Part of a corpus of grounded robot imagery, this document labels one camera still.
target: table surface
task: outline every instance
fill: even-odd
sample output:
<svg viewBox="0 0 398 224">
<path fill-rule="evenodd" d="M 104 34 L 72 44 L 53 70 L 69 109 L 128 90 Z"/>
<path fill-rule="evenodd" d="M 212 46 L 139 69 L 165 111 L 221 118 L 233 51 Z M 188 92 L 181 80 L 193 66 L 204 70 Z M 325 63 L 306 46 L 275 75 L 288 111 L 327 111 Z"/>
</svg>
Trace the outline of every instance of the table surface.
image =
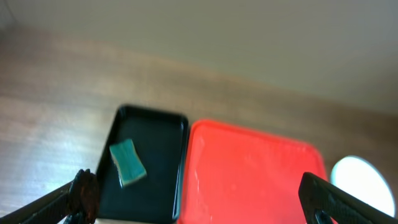
<svg viewBox="0 0 398 224">
<path fill-rule="evenodd" d="M 17 28 L 0 37 L 0 216 L 72 180 L 79 169 L 96 170 L 123 103 L 310 142 L 328 173 L 342 157 L 361 156 L 398 195 L 396 116 L 109 43 Z"/>
</svg>

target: plastic tray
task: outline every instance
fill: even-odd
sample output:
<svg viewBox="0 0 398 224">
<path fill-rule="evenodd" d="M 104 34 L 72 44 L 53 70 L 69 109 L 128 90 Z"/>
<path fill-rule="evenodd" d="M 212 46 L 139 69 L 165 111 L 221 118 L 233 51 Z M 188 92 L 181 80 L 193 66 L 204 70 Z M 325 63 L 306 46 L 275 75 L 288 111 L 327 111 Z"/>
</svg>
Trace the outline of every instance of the plastic tray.
<svg viewBox="0 0 398 224">
<path fill-rule="evenodd" d="M 173 223 L 180 213 L 188 121 L 180 114 L 133 106 L 118 109 L 96 171 L 99 218 Z M 147 176 L 121 188 L 109 146 L 132 139 Z"/>
<path fill-rule="evenodd" d="M 190 133 L 178 223 L 304 224 L 299 185 L 307 171 L 326 178 L 309 144 L 198 121 Z"/>
</svg>

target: red tray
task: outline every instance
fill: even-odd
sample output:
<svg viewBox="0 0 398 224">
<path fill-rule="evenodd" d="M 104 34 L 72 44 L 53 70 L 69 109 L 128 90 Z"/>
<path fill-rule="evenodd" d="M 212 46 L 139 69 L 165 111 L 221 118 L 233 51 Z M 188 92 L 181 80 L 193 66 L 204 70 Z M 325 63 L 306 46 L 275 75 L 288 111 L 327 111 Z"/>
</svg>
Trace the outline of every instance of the red tray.
<svg viewBox="0 0 398 224">
<path fill-rule="evenodd" d="M 298 223 L 304 172 L 326 179 L 311 145 L 216 121 L 193 124 L 178 224 Z"/>
</svg>

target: sponge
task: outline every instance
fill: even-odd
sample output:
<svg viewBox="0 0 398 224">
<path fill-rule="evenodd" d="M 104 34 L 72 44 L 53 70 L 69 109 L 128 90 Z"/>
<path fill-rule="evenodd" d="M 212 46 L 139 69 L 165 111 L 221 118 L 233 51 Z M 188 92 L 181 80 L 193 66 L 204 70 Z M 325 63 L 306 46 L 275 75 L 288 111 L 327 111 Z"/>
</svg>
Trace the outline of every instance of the sponge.
<svg viewBox="0 0 398 224">
<path fill-rule="evenodd" d="M 114 164 L 118 168 L 122 187 L 145 177 L 147 171 L 137 155 L 131 139 L 124 140 L 109 147 Z"/>
</svg>

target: white object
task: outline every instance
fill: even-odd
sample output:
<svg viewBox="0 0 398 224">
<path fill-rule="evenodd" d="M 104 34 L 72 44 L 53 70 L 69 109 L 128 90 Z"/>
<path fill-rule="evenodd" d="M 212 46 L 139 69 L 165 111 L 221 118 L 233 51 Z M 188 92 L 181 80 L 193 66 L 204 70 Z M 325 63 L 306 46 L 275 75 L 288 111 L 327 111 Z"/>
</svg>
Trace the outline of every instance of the white object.
<svg viewBox="0 0 398 224">
<path fill-rule="evenodd" d="M 380 172 L 368 161 L 347 156 L 334 166 L 331 183 L 368 205 L 394 217 L 392 192 Z"/>
</svg>

